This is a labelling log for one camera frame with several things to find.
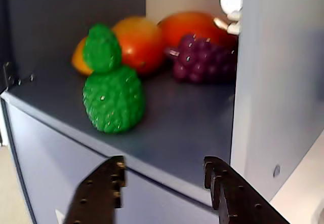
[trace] plastic fruit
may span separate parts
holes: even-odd
[[[135,70],[121,64],[122,52],[111,30],[97,25],[89,31],[84,48],[86,63],[95,72],[83,88],[86,112],[94,127],[121,133],[144,116],[145,97]]]
[[[166,51],[175,62],[173,75],[179,81],[212,83],[236,78],[237,55],[209,39],[185,35],[177,48]]]
[[[230,50],[237,38],[219,29],[214,24],[214,17],[202,12],[181,12],[170,15],[158,24],[168,47],[176,47],[186,34],[195,34],[196,38],[210,38],[211,43]]]
[[[83,58],[86,65],[98,73],[109,72],[119,67],[122,50],[115,34],[104,25],[94,26],[86,38]]]
[[[85,60],[83,59],[83,48],[85,43],[86,38],[83,38],[77,45],[72,56],[72,65],[79,73],[89,76],[92,74],[93,70],[86,65]]]
[[[161,29],[145,17],[130,17],[112,29],[123,51],[122,63],[140,75],[155,72],[163,63],[165,42]]]

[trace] grape bunch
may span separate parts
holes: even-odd
[[[223,83],[236,78],[236,53],[210,39],[185,35],[177,48],[168,48],[166,53],[174,61],[173,75],[178,81]]]

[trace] green plastic fruit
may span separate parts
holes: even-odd
[[[105,25],[89,30],[83,48],[86,65],[97,73],[107,73],[121,66],[122,49],[115,34]]]
[[[145,112],[141,82],[136,72],[126,66],[108,74],[90,75],[83,89],[83,99],[92,124],[106,133],[131,129]]]

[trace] shelf surface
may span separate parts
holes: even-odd
[[[129,168],[210,204],[203,159],[229,162],[234,85],[178,84],[170,72],[143,82],[144,120],[121,135],[98,132],[82,103],[81,77],[68,62],[34,70],[35,80],[3,94],[11,105],[106,156],[123,154]]]

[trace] tomato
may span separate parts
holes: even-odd
[[[85,44],[86,38],[83,38],[74,51],[74,54],[72,56],[72,65],[79,73],[85,76],[89,76],[92,74],[93,70],[86,65],[83,59],[83,47],[85,46]]]
[[[161,29],[154,22],[145,17],[130,17],[112,30],[123,52],[123,64],[140,75],[149,75],[162,65],[166,45]]]
[[[186,34],[195,34],[197,38],[210,38],[216,45],[232,49],[237,39],[214,24],[214,17],[202,12],[181,12],[170,15],[160,21],[164,39],[168,46],[176,47]]]

